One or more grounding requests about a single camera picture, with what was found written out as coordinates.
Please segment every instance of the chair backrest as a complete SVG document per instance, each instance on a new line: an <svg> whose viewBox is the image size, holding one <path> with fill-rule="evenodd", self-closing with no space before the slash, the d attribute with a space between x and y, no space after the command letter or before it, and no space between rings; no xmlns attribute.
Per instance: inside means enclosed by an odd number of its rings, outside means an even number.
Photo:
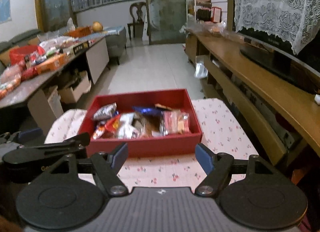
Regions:
<svg viewBox="0 0 320 232"><path fill-rule="evenodd" d="M145 6L145 7L147 8L146 2L137 2L137 3L131 4L131 6L130 6L130 15L131 15L131 17L132 17L132 21L133 21L133 22L135 22L134 15L133 15L133 13L132 13L132 9L133 9L134 7L137 8L137 17L138 17L137 23L142 23L142 22L143 22L143 19L142 19L142 16L143 16L142 7L143 7L143 6Z"/></svg>

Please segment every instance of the gray ribbed panel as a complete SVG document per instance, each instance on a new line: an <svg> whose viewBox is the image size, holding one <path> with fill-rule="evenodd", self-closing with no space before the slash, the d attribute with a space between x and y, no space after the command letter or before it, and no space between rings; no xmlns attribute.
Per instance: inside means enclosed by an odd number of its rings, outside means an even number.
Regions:
<svg viewBox="0 0 320 232"><path fill-rule="evenodd" d="M194 196L189 188L135 188L113 198L94 221L74 232L245 232L229 220L214 200ZM286 232L299 232L298 228Z"/></svg>

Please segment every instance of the red plastic bowl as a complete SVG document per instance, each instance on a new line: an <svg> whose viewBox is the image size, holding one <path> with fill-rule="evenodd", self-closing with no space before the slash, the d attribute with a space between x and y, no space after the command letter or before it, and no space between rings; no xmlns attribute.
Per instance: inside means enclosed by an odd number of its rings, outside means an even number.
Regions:
<svg viewBox="0 0 320 232"><path fill-rule="evenodd" d="M120 113L132 112L132 106L148 107L157 103L181 109L189 113L191 133L146 139L92 139L87 146L88 157L97 152L111 152L122 142L128 143L129 157L193 154L196 144L201 142L202 131L186 89L97 96L88 109L78 133L88 132L92 135L95 128L92 116L100 107L114 102L117 103L117 110Z"/></svg>

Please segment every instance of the pink floral cloth cover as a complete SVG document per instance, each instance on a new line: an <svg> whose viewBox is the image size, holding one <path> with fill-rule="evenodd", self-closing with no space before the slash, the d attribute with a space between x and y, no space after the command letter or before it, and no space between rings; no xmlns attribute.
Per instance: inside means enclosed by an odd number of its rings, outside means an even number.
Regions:
<svg viewBox="0 0 320 232"><path fill-rule="evenodd" d="M257 151L242 130L241 126L219 99L193 100L192 104L203 131L202 143L214 153L225 152L235 159L248 159ZM73 122L66 112L52 126L46 143L63 141L72 137L79 129L85 111L70 112ZM67 134L58 133L68 130ZM128 187L191 187L194 189L206 174L197 162L195 155L177 155L153 158L130 158L119 172L122 182ZM80 175L82 179L94 183L90 175ZM244 174L233 175L231 183L243 179Z"/></svg>

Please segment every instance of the white lace tv cover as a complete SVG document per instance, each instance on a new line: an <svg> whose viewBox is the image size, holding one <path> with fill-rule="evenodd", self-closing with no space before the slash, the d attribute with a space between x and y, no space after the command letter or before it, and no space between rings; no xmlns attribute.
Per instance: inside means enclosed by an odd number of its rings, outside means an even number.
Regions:
<svg viewBox="0 0 320 232"><path fill-rule="evenodd" d="M320 0L235 0L235 25L279 36L298 54L319 31Z"/></svg>

